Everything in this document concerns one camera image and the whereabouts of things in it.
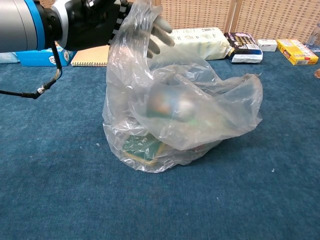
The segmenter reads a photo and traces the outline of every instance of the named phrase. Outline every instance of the clear plastic bag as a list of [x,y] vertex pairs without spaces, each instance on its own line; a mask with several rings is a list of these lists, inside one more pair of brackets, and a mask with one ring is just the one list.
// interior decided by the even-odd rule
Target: clear plastic bag
[[102,114],[112,152],[149,173],[189,164],[262,120],[257,75],[221,80],[198,55],[169,46],[146,58],[161,11],[151,0],[133,4],[110,46]]

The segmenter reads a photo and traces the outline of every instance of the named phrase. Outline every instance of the yellow box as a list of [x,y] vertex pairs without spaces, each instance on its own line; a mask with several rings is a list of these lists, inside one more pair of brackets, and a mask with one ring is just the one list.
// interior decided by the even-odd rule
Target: yellow box
[[278,49],[293,65],[314,65],[318,56],[297,39],[277,39]]

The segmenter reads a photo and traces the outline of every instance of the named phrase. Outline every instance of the small white box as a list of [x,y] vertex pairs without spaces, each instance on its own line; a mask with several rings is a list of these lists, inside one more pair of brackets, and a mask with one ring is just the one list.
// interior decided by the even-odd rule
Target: small white box
[[275,52],[277,49],[277,41],[272,39],[259,39],[258,46],[263,52]]

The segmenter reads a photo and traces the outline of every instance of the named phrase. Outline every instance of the blue box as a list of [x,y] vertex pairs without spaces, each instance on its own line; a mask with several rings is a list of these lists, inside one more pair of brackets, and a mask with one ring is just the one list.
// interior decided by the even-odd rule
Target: blue box
[[[56,49],[58,50],[61,65],[66,67],[69,65],[71,60],[74,58],[76,51],[67,51],[59,46],[57,43]],[[46,50],[34,50],[34,51],[19,51],[16,52],[18,59],[22,66],[25,67],[55,67],[56,61],[52,49]]]

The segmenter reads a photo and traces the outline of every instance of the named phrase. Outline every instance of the plastic bottle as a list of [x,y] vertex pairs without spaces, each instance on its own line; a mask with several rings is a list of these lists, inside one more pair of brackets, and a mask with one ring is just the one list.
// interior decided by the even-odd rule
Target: plastic bottle
[[318,22],[314,28],[313,32],[306,41],[305,46],[314,53],[320,52],[320,22]]

